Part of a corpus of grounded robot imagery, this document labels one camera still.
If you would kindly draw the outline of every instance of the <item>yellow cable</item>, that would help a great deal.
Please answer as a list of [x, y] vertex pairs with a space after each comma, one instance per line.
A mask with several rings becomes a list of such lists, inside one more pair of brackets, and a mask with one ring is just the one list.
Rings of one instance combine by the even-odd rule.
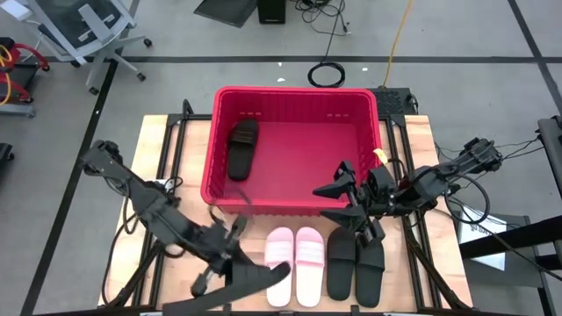
[[400, 21], [400, 27], [396, 32], [396, 37], [394, 38], [394, 43], [393, 43], [393, 50], [390, 52], [390, 56], [388, 56], [388, 64], [386, 65], [386, 75], [385, 75], [385, 81], [383, 82], [383, 87], [386, 87], [386, 82], [388, 82], [388, 78], [390, 77], [390, 69], [393, 64], [394, 50], [396, 50], [396, 45], [398, 45], [398, 39], [400, 38], [400, 34], [402, 33], [402, 28], [406, 23], [407, 14], [410, 12], [410, 8], [412, 7], [413, 2], [414, 0], [408, 0], [406, 10], [404, 11], [404, 15], [402, 16], [402, 21]]
[[[11, 54], [10, 54], [10, 51], [8, 50], [8, 48], [6, 48], [3, 45], [0, 45], [0, 49], [2, 49], [6, 53], [6, 56], [8, 56], [8, 59], [5, 59], [4, 57], [2, 57], [2, 54], [0, 54], [0, 66], [4, 67], [5, 61], [11, 62]], [[4, 100], [2, 102], [0, 102], [0, 105], [7, 104], [8, 100], [10, 100], [10, 95], [11, 95], [10, 75], [8, 75], [8, 73], [5, 73], [5, 75], [6, 75], [6, 84], [8, 85], [8, 93], [6, 93], [6, 97], [4, 98]]]

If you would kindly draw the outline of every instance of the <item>black floor line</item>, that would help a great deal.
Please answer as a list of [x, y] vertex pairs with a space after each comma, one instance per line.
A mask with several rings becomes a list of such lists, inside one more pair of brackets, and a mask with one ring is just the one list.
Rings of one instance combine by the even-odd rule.
[[47, 238], [47, 243], [45, 244], [45, 248], [43, 250], [43, 254], [41, 255], [39, 265], [37, 267], [37, 270], [35, 270], [32, 284], [29, 287], [27, 296], [25, 297], [25, 302], [20, 313], [20, 315], [22, 316], [32, 315], [33, 310], [35, 309], [35, 305], [37, 304], [37, 300], [39, 299], [41, 288], [43, 287], [43, 283], [45, 282], [45, 278], [47, 277], [47, 272], [49, 266], [51, 265], [51, 261], [53, 260], [56, 245], [59, 242], [59, 238], [61, 237], [62, 227], [64, 226], [64, 222], [66, 221], [68, 210], [70, 209], [70, 204], [72, 203], [72, 198], [74, 197], [76, 186], [78, 185], [78, 180], [80, 179], [80, 175], [82, 173], [79, 168], [79, 157], [85, 154], [86, 151], [90, 148], [90, 144], [94, 138], [94, 133], [96, 132], [97, 122], [99, 121], [99, 118], [102, 114], [107, 94], [109, 93], [109, 90], [112, 86], [112, 81], [113, 77], [115, 76], [116, 69], [117, 62], [112, 62], [109, 69], [107, 70], [107, 75], [105, 76], [104, 83], [102, 84], [102, 87], [100, 89], [99, 97], [97, 97], [94, 110], [91, 113], [90, 123], [86, 128], [86, 132], [82, 140], [82, 145], [78, 150], [78, 156], [76, 157], [74, 167], [72, 168], [67, 188], [62, 195], [61, 205], [59, 206], [59, 211], [56, 213], [56, 217], [54, 218], [53, 227], [51, 228], [51, 232], [49, 233], [49, 236]]
[[558, 89], [558, 85], [552, 78], [551, 71], [548, 69], [548, 66], [544, 62], [543, 55], [541, 54], [540, 49], [538, 49], [538, 45], [533, 38], [533, 35], [530, 33], [529, 26], [527, 22], [525, 22], [525, 18], [519, 9], [519, 5], [515, 0], [508, 0], [509, 6], [515, 15], [515, 19], [521, 28], [521, 32], [527, 41], [527, 45], [529, 45], [530, 51], [533, 53], [533, 57], [537, 58], [537, 65], [538, 69], [543, 76], [544, 83], [546, 83], [546, 87], [548, 91], [551, 93], [552, 100], [554, 100], [554, 104], [558, 108], [558, 111], [562, 113], [562, 96], [560, 96], [560, 90]]
[[[125, 56], [138, 63], [244, 63], [244, 62], [318, 62], [324, 56]], [[58, 62], [47, 57], [49, 62]], [[329, 56], [327, 61], [387, 63], [388, 56]], [[394, 63], [451, 63], [451, 64], [530, 64], [562, 63], [562, 57], [509, 56], [395, 56]]]

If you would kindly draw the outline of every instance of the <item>chair leg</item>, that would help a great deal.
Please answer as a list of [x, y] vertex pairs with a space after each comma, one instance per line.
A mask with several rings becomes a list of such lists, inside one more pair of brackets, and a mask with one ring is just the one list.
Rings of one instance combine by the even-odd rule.
[[97, 74], [99, 74], [99, 71], [102, 68], [106, 56], [107, 54], [104, 54], [102, 52], [96, 54], [94, 61], [91, 63], [91, 70], [88, 74], [88, 79], [86, 79], [86, 87], [94, 88], [94, 81], [96, 80]]
[[146, 36], [141, 35], [141, 36], [133, 36], [133, 37], [130, 37], [130, 38], [125, 38], [125, 39], [116, 39], [112, 43], [112, 49], [115, 50], [117, 48], [122, 48], [122, 47], [125, 47], [125, 46], [129, 45], [129, 44], [133, 44], [134, 42], [144, 40], [145, 38], [146, 38]]
[[130, 63], [129, 61], [126, 61], [125, 58], [119, 56], [115, 52], [112, 52], [111, 54], [109, 54], [108, 57], [111, 58], [111, 59], [114, 59], [118, 63], [121, 63], [121, 64], [127, 66], [129, 69], [134, 71], [137, 75], [140, 73], [140, 71], [135, 66], [133, 66], [132, 63]]

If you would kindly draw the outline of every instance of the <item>office chair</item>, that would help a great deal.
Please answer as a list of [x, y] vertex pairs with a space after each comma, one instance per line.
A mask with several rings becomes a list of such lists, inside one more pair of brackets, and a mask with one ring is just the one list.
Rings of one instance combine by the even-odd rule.
[[42, 41], [59, 61], [71, 61], [78, 68], [87, 63], [85, 56], [93, 55], [86, 80], [91, 94], [99, 93], [94, 81], [106, 58], [127, 66], [139, 80], [146, 79], [135, 66], [115, 52], [140, 40], [146, 47], [152, 46], [152, 41], [144, 35], [120, 38], [125, 29], [134, 28], [137, 24], [119, 0], [26, 0], [23, 4], [39, 22], [34, 27], [27, 25], [40, 39], [47, 37], [54, 43]]

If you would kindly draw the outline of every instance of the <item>black box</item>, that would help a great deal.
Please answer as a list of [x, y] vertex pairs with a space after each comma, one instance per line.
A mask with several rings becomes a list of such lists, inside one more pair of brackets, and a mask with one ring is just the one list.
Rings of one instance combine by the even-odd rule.
[[284, 24], [286, 0], [257, 0], [257, 15], [261, 24]]

